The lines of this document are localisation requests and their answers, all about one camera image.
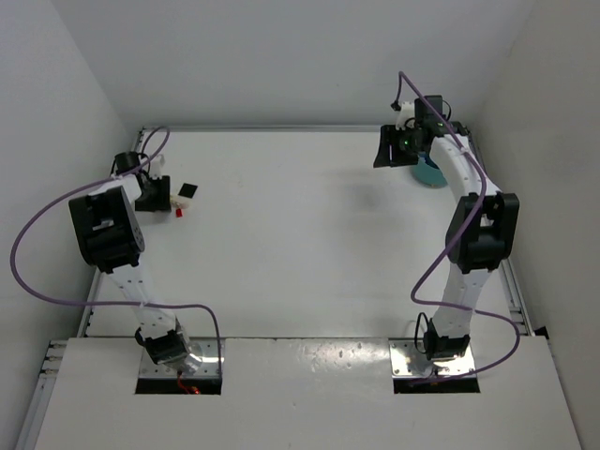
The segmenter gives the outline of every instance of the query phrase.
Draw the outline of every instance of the rectangular cutout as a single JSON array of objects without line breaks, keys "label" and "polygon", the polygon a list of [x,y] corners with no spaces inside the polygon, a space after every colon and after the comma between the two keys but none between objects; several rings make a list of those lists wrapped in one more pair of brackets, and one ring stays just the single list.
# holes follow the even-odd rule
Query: rectangular cutout
[{"label": "rectangular cutout", "polygon": [[[189,395],[198,390],[201,395],[220,396],[223,378],[218,369],[218,345],[215,339],[196,339],[189,342],[187,357],[194,373],[187,373],[180,382],[173,368],[156,365],[147,352],[142,352],[136,394]],[[225,361],[225,343],[221,340],[221,365]]]},{"label": "rectangular cutout", "polygon": [[[415,347],[413,339],[390,339],[389,344],[394,394],[476,394],[480,392],[477,376],[471,374],[448,382],[415,383],[428,378],[464,375],[475,370],[471,346],[462,357],[445,361],[429,361],[422,354],[422,348]],[[421,341],[417,341],[416,344],[423,345]]]},{"label": "rectangular cutout", "polygon": [[[220,396],[222,380],[182,380],[181,383],[191,389],[197,388],[201,396]],[[135,387],[136,394],[190,395],[182,389],[176,379],[139,379]]]},{"label": "rectangular cutout", "polygon": [[413,384],[414,380],[394,379],[394,394],[479,394],[476,378]]}]

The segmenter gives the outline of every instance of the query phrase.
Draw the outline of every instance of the white wall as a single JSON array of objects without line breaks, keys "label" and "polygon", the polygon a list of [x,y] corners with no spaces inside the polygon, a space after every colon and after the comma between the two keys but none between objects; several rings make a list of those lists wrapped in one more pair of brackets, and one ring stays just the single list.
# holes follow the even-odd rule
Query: white wall
[{"label": "white wall", "polygon": [[[67,338],[79,310],[50,307],[12,280],[18,230],[45,203],[106,175],[129,138],[50,0],[0,2],[0,449],[13,448],[49,339]],[[68,209],[25,238],[23,276],[45,293],[83,299],[83,263]]]},{"label": "white wall", "polygon": [[471,121],[532,5],[53,2],[115,109],[135,128],[390,122],[401,68]]},{"label": "white wall", "polygon": [[521,199],[514,257],[585,448],[600,446],[600,3],[538,1],[477,129]]}]

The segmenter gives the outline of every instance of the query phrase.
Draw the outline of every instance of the white table surface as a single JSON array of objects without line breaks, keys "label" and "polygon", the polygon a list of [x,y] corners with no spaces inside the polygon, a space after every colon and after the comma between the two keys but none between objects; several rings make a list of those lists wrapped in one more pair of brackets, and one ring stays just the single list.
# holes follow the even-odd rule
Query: white table surface
[{"label": "white table surface", "polygon": [[[483,336],[482,364],[511,345]],[[385,339],[228,339],[221,396],[134,395],[132,338],[72,339],[37,450],[576,450],[548,346],[525,337],[480,394],[394,395]]]},{"label": "white table surface", "polygon": [[[162,135],[151,142],[157,148]],[[379,132],[176,131],[164,150],[172,192],[198,186],[184,217],[138,214],[143,257],[171,303],[201,302],[226,337],[405,337],[409,292],[443,248],[456,203],[409,168],[372,169]],[[421,291],[440,300],[444,262]],[[122,298],[108,280],[96,299]],[[479,308],[508,315],[498,271]],[[180,312],[191,336],[213,336],[202,311]],[[96,308],[87,336],[129,337],[127,307]],[[472,333],[511,335],[475,317]]]}]

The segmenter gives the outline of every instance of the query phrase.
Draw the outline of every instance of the purple cable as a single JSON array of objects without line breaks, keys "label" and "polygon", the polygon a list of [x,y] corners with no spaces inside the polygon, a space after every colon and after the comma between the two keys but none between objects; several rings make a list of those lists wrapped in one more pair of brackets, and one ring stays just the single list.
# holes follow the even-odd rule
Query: purple cable
[{"label": "purple cable", "polygon": [[[158,146],[157,151],[154,152],[150,157],[148,157],[144,163],[140,164],[138,167],[136,167],[134,169],[131,169],[130,171],[122,173],[120,176],[126,176],[126,175],[130,175],[133,173],[138,173],[139,171],[141,171],[143,169],[144,166],[150,164],[152,162],[152,160],[158,156],[158,154],[163,150],[163,148],[167,144],[169,137],[171,136],[171,131],[169,130],[168,127],[154,128],[150,132],[150,134],[146,137],[145,141],[143,142],[143,146],[142,146],[142,153],[145,153],[146,146],[148,145],[148,143],[150,142],[152,137],[157,133],[157,131],[160,131],[162,129],[164,129],[166,132],[165,138],[162,141],[162,143]],[[19,232],[19,234],[17,234],[17,238],[15,239],[15,242],[12,244],[12,249],[10,250],[10,271],[12,272],[12,276],[14,276],[17,283],[19,283],[19,285],[26,292],[28,292],[29,294],[38,298],[39,300],[43,300],[44,302],[52,303],[53,305],[60,305],[60,306],[64,306],[64,307],[138,307],[141,305],[137,302],[129,302],[129,301],[125,301],[125,300],[110,301],[110,302],[78,302],[78,301],[72,301],[72,300],[62,300],[60,298],[52,298],[52,297],[49,297],[48,295],[44,295],[43,293],[36,291],[31,286],[29,286],[25,282],[25,280],[21,277],[21,274],[19,273],[19,270],[17,269],[17,250],[19,249],[19,245],[21,244],[21,241],[23,240],[23,237],[25,236],[25,234],[29,231],[29,229],[33,226],[33,224],[39,220],[39,218],[41,218],[49,209],[51,209],[53,206],[56,206],[63,200],[66,200],[69,197],[72,197],[73,195],[78,194],[87,189],[91,189],[91,188],[95,188],[96,186],[103,185],[104,183],[107,183],[112,180],[113,180],[112,177],[105,178],[103,180],[95,181],[94,183],[90,183],[88,185],[78,187],[76,189],[71,190],[70,192],[67,192],[66,194],[61,195],[57,199],[52,200],[46,206],[41,208],[33,217],[31,217],[29,219],[29,221],[25,224],[25,226],[22,227],[22,230]],[[189,305],[163,305],[160,303],[146,303],[144,306],[146,308],[162,308],[162,309],[199,308],[199,309],[204,309],[206,312],[208,312],[210,314],[210,317],[213,319],[213,324],[215,325],[215,335],[217,336],[218,371],[219,371],[219,374],[221,374],[221,376],[222,376],[223,370],[222,370],[222,363],[221,363],[221,358],[222,358],[221,336],[218,331],[217,316],[215,315],[215,312],[213,312],[213,310],[210,307],[208,307],[206,305],[201,305],[199,303],[192,303]]]},{"label": "purple cable", "polygon": [[[411,87],[411,89],[414,91],[414,93],[421,99],[421,101],[423,101],[423,103],[438,118],[438,120],[441,123],[444,124],[444,126],[448,130],[450,136],[452,136],[452,139],[454,139],[455,143],[457,143],[458,148],[464,148],[464,146],[462,145],[462,142],[460,141],[460,139],[458,138],[457,134],[452,129],[452,127],[450,126],[450,124],[448,124],[448,122],[442,117],[442,115],[439,112],[437,112],[435,108],[433,108],[433,106],[431,105],[431,103],[428,102],[428,100],[425,98],[425,96],[423,96],[423,94],[421,94],[421,92],[416,88],[416,86],[413,84],[413,82],[402,71],[400,71],[398,73],[398,83],[399,83],[399,85],[398,85],[398,97],[399,97],[399,94],[401,92],[402,79],[404,79],[404,81]],[[513,321],[511,321],[510,319],[508,319],[508,318],[506,318],[504,316],[501,316],[500,314],[496,314],[494,312],[482,311],[480,309],[471,309],[470,307],[464,307],[462,305],[454,305],[452,303],[430,302],[430,301],[427,301],[427,300],[420,300],[420,299],[416,298],[416,293],[419,291],[419,289],[421,289],[421,286],[423,286],[423,284],[425,283],[425,281],[431,276],[431,274],[433,273],[433,271],[440,265],[440,263],[443,261],[443,259],[446,256],[448,256],[448,253],[450,253],[450,251],[452,250],[452,248],[457,244],[457,242],[460,239],[460,237],[462,236],[462,234],[465,233],[465,231],[467,230],[467,228],[469,227],[469,225],[471,224],[471,222],[473,221],[473,219],[477,215],[477,212],[479,211],[479,209],[481,209],[481,206],[483,205],[484,199],[486,197],[486,190],[488,188],[488,183],[486,181],[486,174],[485,174],[484,170],[481,168],[481,166],[479,165],[479,163],[475,160],[475,158],[470,153],[464,153],[463,155],[471,163],[471,165],[477,171],[477,174],[481,178],[481,193],[479,194],[479,197],[477,197],[477,201],[475,202],[474,208],[472,209],[471,213],[467,216],[467,218],[465,219],[465,221],[462,223],[462,225],[458,229],[457,233],[452,237],[452,239],[450,240],[450,242],[448,242],[448,244],[446,245],[446,247],[442,251],[442,253],[440,253],[440,255],[431,264],[431,266],[425,271],[425,274],[423,274],[423,276],[421,276],[419,278],[419,280],[416,282],[416,284],[412,288],[412,291],[411,291],[411,300],[414,303],[416,303],[417,305],[424,305],[424,306],[430,306],[430,307],[455,308],[455,309],[461,309],[463,311],[471,311],[471,310],[473,310],[475,313],[480,314],[482,316],[488,316],[488,317],[491,317],[491,318],[498,319],[500,321],[504,321],[506,323],[509,323],[515,329],[515,335],[516,335],[515,345],[510,350],[510,352],[508,352],[505,356],[503,356],[502,358],[494,361],[493,363],[488,364],[487,366],[483,366],[483,367],[480,367],[480,368],[478,368],[476,370],[472,370],[470,372],[463,373],[463,374],[460,374],[460,375],[453,375],[451,377],[440,377],[440,378],[433,378],[433,379],[427,378],[427,379],[423,379],[423,380],[418,380],[418,381],[414,382],[413,384],[448,382],[448,381],[451,381],[451,380],[457,380],[457,379],[460,379],[460,378],[464,378],[464,377],[467,377],[467,376],[472,376],[472,375],[475,375],[477,373],[484,372],[486,370],[490,370],[491,368],[495,368],[496,366],[499,366],[504,361],[506,361],[508,358],[510,358],[513,354],[515,354],[515,352],[518,349],[518,345],[520,344],[520,341],[521,341],[521,336],[520,336],[520,333],[518,331],[517,324],[514,323]]]}]

